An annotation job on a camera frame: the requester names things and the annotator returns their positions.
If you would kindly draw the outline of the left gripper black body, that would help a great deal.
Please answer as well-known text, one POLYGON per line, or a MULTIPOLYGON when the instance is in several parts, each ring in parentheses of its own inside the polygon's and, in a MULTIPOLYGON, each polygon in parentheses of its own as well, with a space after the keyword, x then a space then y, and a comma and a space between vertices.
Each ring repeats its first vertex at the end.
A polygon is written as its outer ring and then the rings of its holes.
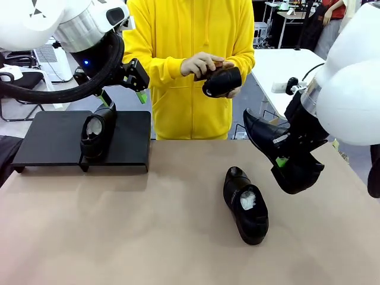
POLYGON ((71 55, 89 78, 100 76, 107 83, 119 78, 121 37, 117 33, 107 33, 93 47, 71 55))

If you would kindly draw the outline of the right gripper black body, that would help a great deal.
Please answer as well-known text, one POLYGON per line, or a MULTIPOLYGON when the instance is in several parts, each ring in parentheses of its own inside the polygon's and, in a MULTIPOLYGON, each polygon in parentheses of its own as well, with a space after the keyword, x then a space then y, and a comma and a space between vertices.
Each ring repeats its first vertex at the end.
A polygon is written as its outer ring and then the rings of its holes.
POLYGON ((296 153, 310 153, 327 143, 329 133, 301 104, 299 91, 293 96, 285 111, 285 117, 290 124, 287 132, 300 134, 299 147, 296 153))

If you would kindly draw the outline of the person's right hand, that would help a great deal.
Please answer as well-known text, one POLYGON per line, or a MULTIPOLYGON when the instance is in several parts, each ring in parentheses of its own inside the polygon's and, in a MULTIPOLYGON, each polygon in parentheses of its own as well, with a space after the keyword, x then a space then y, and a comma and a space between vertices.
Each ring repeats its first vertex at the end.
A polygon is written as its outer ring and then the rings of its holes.
POLYGON ((201 78, 208 71, 215 71, 223 66, 224 58, 205 52, 195 54, 184 60, 180 66, 180 73, 184 77, 193 74, 195 78, 201 78))

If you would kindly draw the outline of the person's left hand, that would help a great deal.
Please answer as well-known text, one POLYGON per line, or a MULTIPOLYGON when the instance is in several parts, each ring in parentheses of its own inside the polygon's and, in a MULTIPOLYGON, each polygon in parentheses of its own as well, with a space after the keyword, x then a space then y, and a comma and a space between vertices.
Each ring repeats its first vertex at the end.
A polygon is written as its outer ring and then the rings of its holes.
MULTIPOLYGON (((233 62, 223 61, 223 67, 224 68, 233 68, 234 66, 235 65, 233 62)), ((233 90, 226 93, 226 98, 232 99, 232 98, 236 97, 240 93, 241 89, 242 89, 242 86, 234 88, 233 90)))

